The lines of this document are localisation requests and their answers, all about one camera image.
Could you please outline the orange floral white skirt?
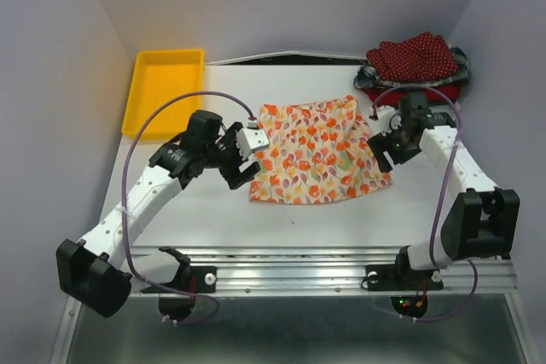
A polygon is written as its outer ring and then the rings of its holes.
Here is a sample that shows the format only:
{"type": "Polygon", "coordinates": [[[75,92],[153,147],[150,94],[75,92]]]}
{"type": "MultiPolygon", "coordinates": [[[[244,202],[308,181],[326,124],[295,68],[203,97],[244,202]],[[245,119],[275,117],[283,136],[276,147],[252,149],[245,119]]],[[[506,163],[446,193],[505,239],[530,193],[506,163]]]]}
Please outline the orange floral white skirt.
{"type": "Polygon", "coordinates": [[[270,146],[256,156],[260,172],[251,184],[253,202],[331,204],[392,183],[369,147],[371,129],[353,96],[286,106],[264,104],[258,124],[270,146]]]}

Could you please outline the navy white plaid skirt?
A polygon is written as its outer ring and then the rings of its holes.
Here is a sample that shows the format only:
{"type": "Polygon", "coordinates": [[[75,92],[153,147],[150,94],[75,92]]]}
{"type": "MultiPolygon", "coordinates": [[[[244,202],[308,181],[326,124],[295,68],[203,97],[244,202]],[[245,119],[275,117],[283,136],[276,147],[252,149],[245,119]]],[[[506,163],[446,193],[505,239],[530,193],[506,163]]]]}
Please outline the navy white plaid skirt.
{"type": "Polygon", "coordinates": [[[450,76],[428,81],[406,81],[406,82],[396,82],[382,79],[379,72],[366,60],[363,61],[363,65],[359,67],[357,75],[353,80],[353,86],[356,89],[374,89],[374,88],[393,88],[401,87],[402,85],[407,84],[419,84],[424,87],[439,87],[447,84],[455,83],[467,83],[470,79],[470,62],[466,54],[454,44],[447,44],[449,51],[451,52],[452,57],[455,60],[457,65],[457,71],[450,76]]]}

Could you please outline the dark red polka dot skirt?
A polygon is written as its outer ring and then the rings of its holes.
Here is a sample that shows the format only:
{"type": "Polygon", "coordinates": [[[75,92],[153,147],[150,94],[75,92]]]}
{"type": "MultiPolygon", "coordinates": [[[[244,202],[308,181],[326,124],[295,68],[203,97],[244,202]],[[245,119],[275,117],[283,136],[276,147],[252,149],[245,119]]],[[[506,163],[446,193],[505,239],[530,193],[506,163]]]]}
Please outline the dark red polka dot skirt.
{"type": "Polygon", "coordinates": [[[382,41],[366,58],[382,80],[393,82],[438,80],[458,71],[444,38],[431,32],[398,43],[382,41]]]}

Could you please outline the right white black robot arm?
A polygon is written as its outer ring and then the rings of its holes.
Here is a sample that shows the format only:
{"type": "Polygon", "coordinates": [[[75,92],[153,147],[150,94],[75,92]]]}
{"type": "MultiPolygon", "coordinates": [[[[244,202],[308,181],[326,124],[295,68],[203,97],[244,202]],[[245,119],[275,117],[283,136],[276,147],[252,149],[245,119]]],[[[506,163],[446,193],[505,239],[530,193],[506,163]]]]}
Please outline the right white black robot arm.
{"type": "Polygon", "coordinates": [[[446,217],[434,216],[428,240],[401,248],[392,264],[367,266],[363,288],[440,290],[439,273],[450,265],[511,252],[520,197],[500,188],[474,160],[462,143],[457,113],[434,112],[425,92],[412,90],[397,108],[375,102],[370,117],[380,127],[368,141],[380,171],[423,153],[443,177],[439,199],[450,196],[453,204],[446,217]]]}

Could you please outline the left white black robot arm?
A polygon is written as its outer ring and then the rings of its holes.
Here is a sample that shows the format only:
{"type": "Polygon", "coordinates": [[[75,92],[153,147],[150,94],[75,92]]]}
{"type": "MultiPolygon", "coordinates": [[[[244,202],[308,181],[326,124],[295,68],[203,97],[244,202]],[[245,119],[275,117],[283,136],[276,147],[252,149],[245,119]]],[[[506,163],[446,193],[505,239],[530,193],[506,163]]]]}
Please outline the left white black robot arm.
{"type": "Polygon", "coordinates": [[[108,318],[131,294],[153,287],[188,297],[184,315],[168,318],[187,321],[197,299],[211,299],[214,269],[192,269],[190,257],[170,246],[133,258],[131,246],[204,170],[218,170],[232,190],[250,182],[260,165],[249,159],[268,146],[268,136],[254,120],[224,128],[216,113],[193,113],[187,129],[160,146],[135,185],[122,188],[121,201],[94,228],[77,241],[59,244],[55,258],[61,290],[108,318]]]}

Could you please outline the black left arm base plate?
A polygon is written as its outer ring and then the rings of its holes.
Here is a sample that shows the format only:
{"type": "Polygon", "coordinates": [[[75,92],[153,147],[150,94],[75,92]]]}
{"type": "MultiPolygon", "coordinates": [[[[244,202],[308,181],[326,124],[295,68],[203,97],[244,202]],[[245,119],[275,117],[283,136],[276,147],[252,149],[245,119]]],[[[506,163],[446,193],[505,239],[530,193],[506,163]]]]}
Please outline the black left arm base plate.
{"type": "Polygon", "coordinates": [[[137,271],[141,276],[159,283],[160,286],[139,280],[131,274],[132,293],[164,293],[165,287],[187,293],[210,294],[216,291],[217,268],[212,265],[149,264],[138,266],[137,271]]]}

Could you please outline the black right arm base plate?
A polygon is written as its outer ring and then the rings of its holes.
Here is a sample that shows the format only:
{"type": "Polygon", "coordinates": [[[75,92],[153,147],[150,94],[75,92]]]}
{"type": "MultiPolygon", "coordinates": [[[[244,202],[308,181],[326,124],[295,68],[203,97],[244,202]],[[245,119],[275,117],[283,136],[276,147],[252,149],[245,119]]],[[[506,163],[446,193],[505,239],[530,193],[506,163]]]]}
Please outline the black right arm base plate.
{"type": "Polygon", "coordinates": [[[440,291],[444,283],[438,271],[414,271],[401,273],[394,264],[368,264],[364,268],[362,284],[370,292],[412,292],[417,290],[440,291]]]}

